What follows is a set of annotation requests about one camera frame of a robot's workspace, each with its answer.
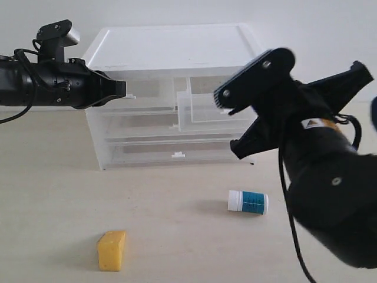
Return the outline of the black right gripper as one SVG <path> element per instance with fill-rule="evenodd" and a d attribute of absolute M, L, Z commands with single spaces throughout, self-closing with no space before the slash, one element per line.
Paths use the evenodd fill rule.
<path fill-rule="evenodd" d="M 258 118 L 230 141 L 230 150 L 241 160 L 278 149 L 294 189 L 344 186 L 345 163 L 357 151 L 335 114 L 373 80 L 366 65 L 354 61 L 347 71 L 306 85 L 281 83 L 256 101 Z"/>

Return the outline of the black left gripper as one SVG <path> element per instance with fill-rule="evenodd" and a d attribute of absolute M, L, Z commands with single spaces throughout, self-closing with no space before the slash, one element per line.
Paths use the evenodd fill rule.
<path fill-rule="evenodd" d="M 22 103 L 26 106 L 86 109 L 102 107 L 126 96 L 125 81 L 112 79 L 100 70 L 93 71 L 81 59 L 21 65 L 22 91 L 25 93 Z"/>

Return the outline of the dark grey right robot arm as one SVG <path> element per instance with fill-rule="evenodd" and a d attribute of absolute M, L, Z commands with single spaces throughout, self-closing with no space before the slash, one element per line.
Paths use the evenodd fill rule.
<path fill-rule="evenodd" d="M 376 156 L 360 154 L 338 127 L 347 103 L 373 78 L 360 62 L 309 84 L 291 64 L 254 62 L 226 85 L 226 107 L 251 107 L 257 119 L 230 148 L 239 158 L 278 149 L 290 186 L 287 209 L 339 260 L 376 267 Z"/>

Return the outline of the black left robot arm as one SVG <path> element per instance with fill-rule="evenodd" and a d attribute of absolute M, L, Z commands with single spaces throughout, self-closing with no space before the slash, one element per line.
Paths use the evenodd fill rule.
<path fill-rule="evenodd" d="M 1 60 L 1 105 L 38 107 L 100 107 L 126 96 L 126 82 L 93 71 L 79 58 L 68 62 L 31 63 L 28 73 L 21 62 Z"/>

